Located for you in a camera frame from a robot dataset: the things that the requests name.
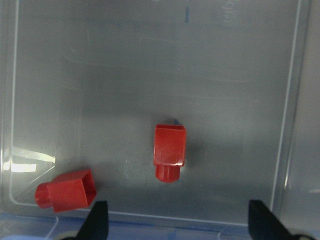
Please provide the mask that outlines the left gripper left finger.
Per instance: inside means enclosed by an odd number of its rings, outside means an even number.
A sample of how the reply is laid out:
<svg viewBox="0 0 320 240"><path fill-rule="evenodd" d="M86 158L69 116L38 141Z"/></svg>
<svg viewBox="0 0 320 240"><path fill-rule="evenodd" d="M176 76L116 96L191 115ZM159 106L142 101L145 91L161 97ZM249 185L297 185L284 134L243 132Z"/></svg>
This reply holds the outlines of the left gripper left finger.
<svg viewBox="0 0 320 240"><path fill-rule="evenodd" d="M97 201L80 230L77 240L106 240L109 235L108 202Z"/></svg>

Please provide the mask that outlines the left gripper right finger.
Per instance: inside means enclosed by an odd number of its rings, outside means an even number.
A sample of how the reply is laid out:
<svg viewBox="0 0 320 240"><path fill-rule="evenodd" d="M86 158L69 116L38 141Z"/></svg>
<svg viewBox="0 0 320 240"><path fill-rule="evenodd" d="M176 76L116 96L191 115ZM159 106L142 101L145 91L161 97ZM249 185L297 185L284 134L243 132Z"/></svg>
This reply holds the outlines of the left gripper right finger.
<svg viewBox="0 0 320 240"><path fill-rule="evenodd" d="M261 200L249 201L248 232L253 240L293 239L293 235Z"/></svg>

